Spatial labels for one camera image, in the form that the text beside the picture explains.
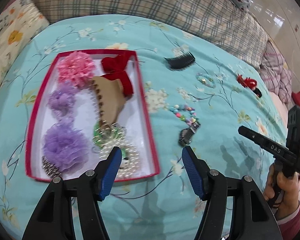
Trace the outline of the person's right hand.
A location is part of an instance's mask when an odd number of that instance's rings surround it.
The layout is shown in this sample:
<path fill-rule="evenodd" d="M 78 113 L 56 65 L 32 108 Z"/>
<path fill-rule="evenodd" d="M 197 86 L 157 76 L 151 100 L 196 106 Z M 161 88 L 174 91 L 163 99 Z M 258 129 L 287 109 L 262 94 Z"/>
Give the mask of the person's right hand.
<path fill-rule="evenodd" d="M 274 178 L 274 164 L 269 167 L 269 172 L 267 176 L 266 187 L 264 189 L 263 196 L 265 200 L 274 198 L 275 192 L 272 187 Z M 279 188 L 284 192 L 281 204 L 277 208 L 275 217 L 277 220 L 284 219 L 296 210 L 299 210 L 299 181 L 298 174 L 295 173 L 294 176 L 287 178 L 282 172 L 279 172 L 276 177 L 277 184 Z"/>

